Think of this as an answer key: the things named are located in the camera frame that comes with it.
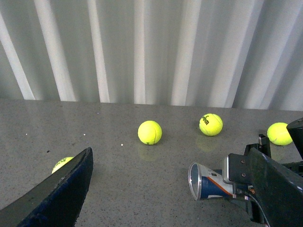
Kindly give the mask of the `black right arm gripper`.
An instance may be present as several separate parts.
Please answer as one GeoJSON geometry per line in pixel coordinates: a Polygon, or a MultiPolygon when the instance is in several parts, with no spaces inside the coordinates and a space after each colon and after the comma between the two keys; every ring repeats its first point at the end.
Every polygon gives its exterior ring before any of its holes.
{"type": "Polygon", "coordinates": [[[230,153],[223,162],[223,181],[244,184],[236,190],[245,200],[251,221],[267,227],[303,225],[303,164],[280,164],[271,158],[269,138],[260,134],[242,155],[230,153]]]}

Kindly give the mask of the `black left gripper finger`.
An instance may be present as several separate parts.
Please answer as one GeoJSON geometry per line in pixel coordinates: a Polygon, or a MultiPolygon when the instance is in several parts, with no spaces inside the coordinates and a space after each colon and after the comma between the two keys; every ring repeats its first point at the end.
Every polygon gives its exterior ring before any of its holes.
{"type": "Polygon", "coordinates": [[[2,227],[73,227],[89,190],[93,152],[87,148],[0,211],[2,227]]]}

